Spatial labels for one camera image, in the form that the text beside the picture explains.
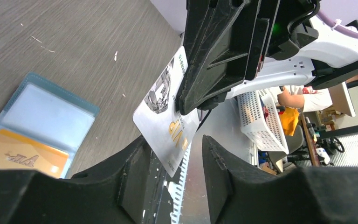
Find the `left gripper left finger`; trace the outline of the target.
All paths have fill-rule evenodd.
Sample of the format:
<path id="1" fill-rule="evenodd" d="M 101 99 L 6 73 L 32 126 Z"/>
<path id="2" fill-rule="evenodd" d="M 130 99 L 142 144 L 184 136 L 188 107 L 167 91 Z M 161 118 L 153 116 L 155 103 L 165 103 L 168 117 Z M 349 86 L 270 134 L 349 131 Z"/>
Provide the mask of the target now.
<path id="1" fill-rule="evenodd" d="M 0 170 L 0 224 L 139 224 L 150 163 L 151 149 L 139 136 L 69 179 Z"/>

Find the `orange credit card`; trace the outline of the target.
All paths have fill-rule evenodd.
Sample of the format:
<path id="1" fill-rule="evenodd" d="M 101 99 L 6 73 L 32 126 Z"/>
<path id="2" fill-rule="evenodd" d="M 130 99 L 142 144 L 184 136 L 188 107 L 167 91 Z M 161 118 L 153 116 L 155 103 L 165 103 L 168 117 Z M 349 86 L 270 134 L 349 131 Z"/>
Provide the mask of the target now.
<path id="1" fill-rule="evenodd" d="M 36 169 L 60 178 L 69 154 L 7 129 L 0 129 L 0 169 Z"/>

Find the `silver VIP credit card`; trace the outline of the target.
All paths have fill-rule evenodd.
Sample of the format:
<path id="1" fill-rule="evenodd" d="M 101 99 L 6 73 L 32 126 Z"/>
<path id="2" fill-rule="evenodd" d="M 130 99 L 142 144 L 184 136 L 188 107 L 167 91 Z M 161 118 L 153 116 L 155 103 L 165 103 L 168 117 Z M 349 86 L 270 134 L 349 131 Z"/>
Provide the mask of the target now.
<path id="1" fill-rule="evenodd" d="M 197 109 L 182 115 L 176 108 L 187 68 L 185 48 L 181 46 L 133 114 L 133 122 L 170 177 L 175 175 L 200 123 Z"/>

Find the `blue card holder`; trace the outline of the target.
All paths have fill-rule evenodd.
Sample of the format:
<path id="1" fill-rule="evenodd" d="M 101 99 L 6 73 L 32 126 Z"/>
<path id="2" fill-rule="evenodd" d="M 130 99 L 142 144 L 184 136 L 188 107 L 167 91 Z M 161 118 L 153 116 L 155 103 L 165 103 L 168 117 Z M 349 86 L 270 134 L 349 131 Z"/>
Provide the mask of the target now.
<path id="1" fill-rule="evenodd" d="M 92 127 L 99 108 L 36 73 L 27 74 L 0 113 L 7 129 L 69 154 L 60 178 Z"/>

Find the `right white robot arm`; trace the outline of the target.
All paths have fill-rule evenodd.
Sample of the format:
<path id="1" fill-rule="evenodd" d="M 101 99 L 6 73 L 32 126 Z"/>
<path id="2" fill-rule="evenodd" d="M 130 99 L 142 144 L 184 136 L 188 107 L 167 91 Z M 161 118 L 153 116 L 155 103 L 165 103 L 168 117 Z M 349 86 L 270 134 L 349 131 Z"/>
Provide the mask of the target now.
<path id="1" fill-rule="evenodd" d="M 182 115 L 249 91 L 321 90 L 358 74 L 358 21 L 330 20 L 317 0 L 189 0 L 186 8 Z"/>

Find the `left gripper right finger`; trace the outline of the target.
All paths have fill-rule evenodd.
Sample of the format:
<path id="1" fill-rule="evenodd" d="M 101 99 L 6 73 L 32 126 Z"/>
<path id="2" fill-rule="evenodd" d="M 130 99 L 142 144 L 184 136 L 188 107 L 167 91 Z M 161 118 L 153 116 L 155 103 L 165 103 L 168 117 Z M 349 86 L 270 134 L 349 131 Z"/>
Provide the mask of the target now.
<path id="1" fill-rule="evenodd" d="M 295 168 L 267 173 L 202 138 L 213 224 L 358 224 L 358 168 Z"/>

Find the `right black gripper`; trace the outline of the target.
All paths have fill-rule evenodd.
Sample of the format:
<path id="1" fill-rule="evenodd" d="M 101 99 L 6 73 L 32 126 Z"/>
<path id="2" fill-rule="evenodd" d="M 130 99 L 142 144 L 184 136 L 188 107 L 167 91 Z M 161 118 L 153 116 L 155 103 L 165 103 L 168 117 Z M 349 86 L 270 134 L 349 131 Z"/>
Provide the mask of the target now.
<path id="1" fill-rule="evenodd" d="M 188 68 L 176 108 L 189 114 L 257 77 L 267 57 L 281 61 L 315 41 L 318 0 L 189 0 L 183 46 Z"/>

